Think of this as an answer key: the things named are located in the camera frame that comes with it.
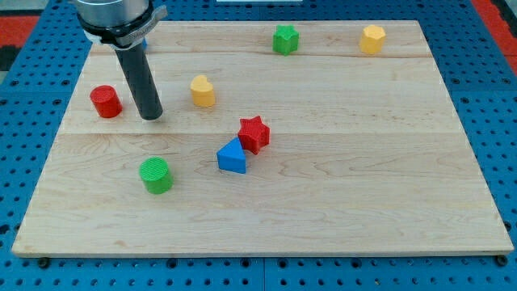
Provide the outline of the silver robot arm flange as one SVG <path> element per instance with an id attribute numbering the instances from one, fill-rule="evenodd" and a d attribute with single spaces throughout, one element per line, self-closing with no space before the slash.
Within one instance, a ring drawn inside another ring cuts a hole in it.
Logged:
<path id="1" fill-rule="evenodd" d="M 141 44 L 168 15 L 166 6 L 151 0 L 72 0 L 88 40 L 128 50 Z"/>

